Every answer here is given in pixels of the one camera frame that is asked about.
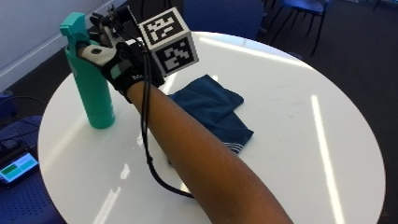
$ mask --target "round white table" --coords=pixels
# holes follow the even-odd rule
[[[239,156],[296,224],[375,224],[385,168],[349,97],[279,49],[231,35],[194,37],[200,62],[167,79],[163,91],[174,93],[209,74],[244,97],[236,112],[255,135]],[[39,156],[62,215],[70,224],[209,223],[197,202],[166,190],[150,174],[139,113],[110,89],[118,119],[106,130],[88,124],[72,76],[48,104]],[[184,189],[152,136],[150,148],[162,177]]]

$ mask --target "black glove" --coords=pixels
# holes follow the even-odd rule
[[[122,93],[127,101],[127,91],[132,85],[138,82],[144,81],[144,52],[140,45],[143,43],[135,42],[132,45],[127,45],[120,37],[112,34],[106,19],[102,15],[98,15],[98,20],[94,24],[100,29],[100,33],[96,41],[100,42],[102,46],[82,44],[83,52],[80,53],[82,58],[91,61],[102,70],[104,78],[114,85],[116,91]],[[164,83],[160,69],[150,56],[151,60],[151,74],[152,84],[159,87]]]
[[[96,64],[104,78],[123,96],[132,85],[144,81],[143,52],[138,43],[128,46],[120,42],[114,49],[90,45],[83,51],[82,57]]]

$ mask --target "dark blue cloth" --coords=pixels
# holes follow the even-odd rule
[[[244,98],[223,88],[208,75],[192,81],[170,97],[239,154],[253,135],[235,113]]]

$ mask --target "floor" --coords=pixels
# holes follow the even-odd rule
[[[128,1],[135,14],[140,15],[142,0]],[[150,18],[163,11],[163,1],[146,1],[144,16]],[[174,1],[183,9],[183,0]],[[398,8],[383,2],[372,12],[376,0],[360,4],[335,0],[329,8],[317,52],[311,56],[315,31],[305,33],[311,17],[297,20],[295,28],[284,29],[275,47],[303,56],[303,60],[348,94],[363,112],[375,132],[387,166],[387,200],[380,224],[398,223]],[[269,16],[264,20],[268,28],[279,9],[268,6]],[[287,12],[257,41],[271,43],[275,30]],[[15,95],[28,95],[48,103],[71,70],[64,52],[60,50],[15,85]],[[30,100],[20,100],[20,116],[40,115],[46,109]]]

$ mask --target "small screen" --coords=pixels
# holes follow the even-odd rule
[[[10,184],[16,180],[27,171],[30,171],[39,161],[27,152],[15,161],[12,161],[6,167],[0,167],[0,181],[4,184]]]

